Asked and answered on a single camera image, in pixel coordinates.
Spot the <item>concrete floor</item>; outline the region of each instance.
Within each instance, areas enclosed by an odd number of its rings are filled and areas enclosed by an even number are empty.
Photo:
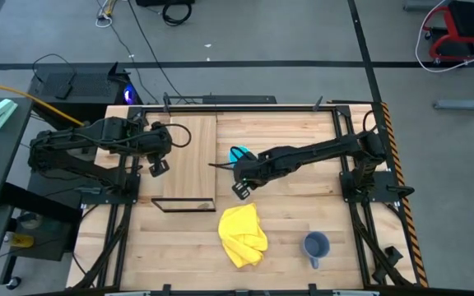
[[[425,12],[404,12],[395,0],[356,0],[373,62],[413,62]],[[0,63],[31,63],[47,53],[69,62],[129,62],[111,29],[95,27],[93,0],[6,0],[0,12]],[[162,62],[318,60],[362,61],[347,2],[337,0],[197,0],[192,18],[171,28],[136,7]],[[114,26],[137,62],[153,62],[128,4],[118,1]],[[422,42],[421,56],[429,61]],[[46,62],[59,62],[55,58]],[[275,95],[279,103],[372,100],[363,67],[174,68],[166,70],[188,95]],[[435,111],[437,99],[474,99],[474,68],[430,74],[419,68],[374,69],[393,126],[411,196],[416,231],[432,287],[474,289],[474,113]],[[159,97],[173,93],[157,69],[141,69]],[[0,84],[27,90],[31,70],[0,71]],[[140,90],[137,79],[133,79]],[[0,97],[8,97],[0,91]],[[49,128],[31,120],[23,142]],[[25,187],[28,151],[20,147],[9,181]],[[20,259],[22,295],[64,288],[70,258]]]

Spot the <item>yellow towel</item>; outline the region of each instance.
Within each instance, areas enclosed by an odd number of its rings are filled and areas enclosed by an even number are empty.
[[[219,236],[222,247],[238,268],[257,265],[263,259],[261,251],[268,249],[254,203],[225,210],[219,222]]]

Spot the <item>blue mug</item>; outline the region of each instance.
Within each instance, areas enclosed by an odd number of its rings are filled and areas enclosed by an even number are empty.
[[[325,257],[330,251],[330,242],[325,234],[313,231],[304,237],[301,249],[310,259],[312,268],[318,269],[319,259]]]

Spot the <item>green object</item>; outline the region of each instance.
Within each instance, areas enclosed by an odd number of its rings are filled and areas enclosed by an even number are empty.
[[[10,99],[4,99],[0,102],[0,129],[7,122],[16,108],[17,104]]]

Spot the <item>red and black chair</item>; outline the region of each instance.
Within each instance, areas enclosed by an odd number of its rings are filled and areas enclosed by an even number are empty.
[[[444,13],[446,28],[428,27],[427,21],[438,12]],[[425,19],[425,39],[432,40],[429,55],[434,63],[467,61],[474,58],[474,2],[452,1],[434,9]]]

